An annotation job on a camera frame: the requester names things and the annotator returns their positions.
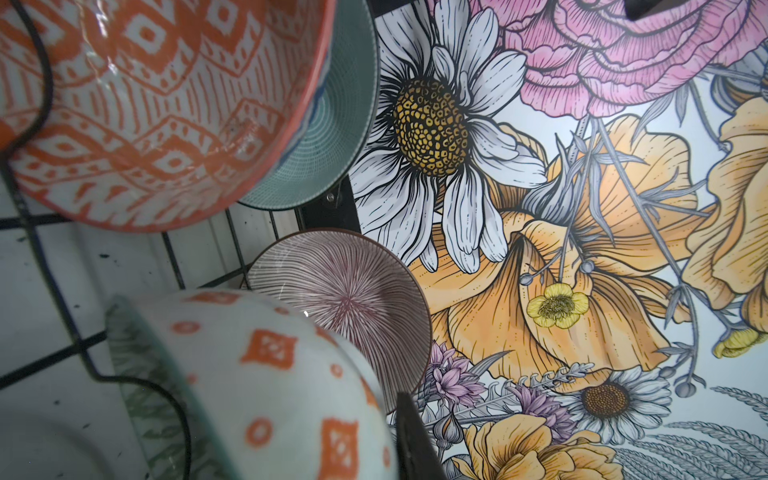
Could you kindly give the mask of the pink striped bowl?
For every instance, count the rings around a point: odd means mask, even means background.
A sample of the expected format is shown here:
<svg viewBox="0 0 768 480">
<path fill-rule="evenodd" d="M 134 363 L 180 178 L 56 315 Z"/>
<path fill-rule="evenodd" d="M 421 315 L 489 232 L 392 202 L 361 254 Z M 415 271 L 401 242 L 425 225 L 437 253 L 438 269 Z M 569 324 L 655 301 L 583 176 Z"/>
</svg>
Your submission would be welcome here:
<svg viewBox="0 0 768 480">
<path fill-rule="evenodd" d="M 341 229 L 294 233 L 260 253 L 241 286 L 354 345 L 377 376 L 385 412 L 423 380 L 432 342 L 428 304 L 410 270 L 379 243 Z"/>
</svg>

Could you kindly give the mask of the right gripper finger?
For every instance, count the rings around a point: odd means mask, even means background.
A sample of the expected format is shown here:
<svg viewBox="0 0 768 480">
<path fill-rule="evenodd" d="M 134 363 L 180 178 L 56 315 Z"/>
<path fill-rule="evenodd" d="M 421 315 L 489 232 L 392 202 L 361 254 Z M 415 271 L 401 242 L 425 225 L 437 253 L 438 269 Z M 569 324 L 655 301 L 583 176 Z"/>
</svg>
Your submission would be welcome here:
<svg viewBox="0 0 768 480">
<path fill-rule="evenodd" d="M 396 451 L 400 480 L 446 480 L 412 397 L 397 394 Z"/>
</svg>

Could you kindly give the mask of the orange patterned bowl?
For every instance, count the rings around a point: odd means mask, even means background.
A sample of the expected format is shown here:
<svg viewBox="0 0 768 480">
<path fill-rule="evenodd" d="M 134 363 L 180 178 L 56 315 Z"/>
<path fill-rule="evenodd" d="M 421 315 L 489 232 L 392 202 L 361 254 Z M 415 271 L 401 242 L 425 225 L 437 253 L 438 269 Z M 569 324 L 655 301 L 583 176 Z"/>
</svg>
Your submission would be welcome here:
<svg viewBox="0 0 768 480">
<path fill-rule="evenodd" d="M 1 165 L 31 199 L 133 233 L 186 227 L 308 129 L 333 1 L 5 1 Z"/>
</svg>

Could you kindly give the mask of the mint green bowl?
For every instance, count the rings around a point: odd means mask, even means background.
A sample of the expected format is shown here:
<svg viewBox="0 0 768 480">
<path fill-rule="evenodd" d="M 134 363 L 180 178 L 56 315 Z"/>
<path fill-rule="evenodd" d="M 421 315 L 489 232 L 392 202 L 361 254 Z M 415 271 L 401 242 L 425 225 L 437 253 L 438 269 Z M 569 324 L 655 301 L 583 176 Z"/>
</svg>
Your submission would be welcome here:
<svg viewBox="0 0 768 480">
<path fill-rule="evenodd" d="M 321 197 L 348 172 L 367 142 L 380 81 L 374 17 L 367 1 L 337 3 L 330 66 L 303 137 L 239 203 L 281 211 Z"/>
</svg>

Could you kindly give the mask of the grey green patterned bowl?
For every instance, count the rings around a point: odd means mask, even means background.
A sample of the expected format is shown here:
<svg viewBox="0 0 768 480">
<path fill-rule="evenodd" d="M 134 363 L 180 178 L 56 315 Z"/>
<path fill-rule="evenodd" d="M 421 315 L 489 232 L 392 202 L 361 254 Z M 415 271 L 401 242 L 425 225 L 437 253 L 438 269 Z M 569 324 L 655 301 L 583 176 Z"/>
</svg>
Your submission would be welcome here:
<svg viewBox="0 0 768 480">
<path fill-rule="evenodd" d="M 248 290 L 115 297 L 111 362 L 154 479 L 395 479 L 367 360 L 307 313 Z"/>
</svg>

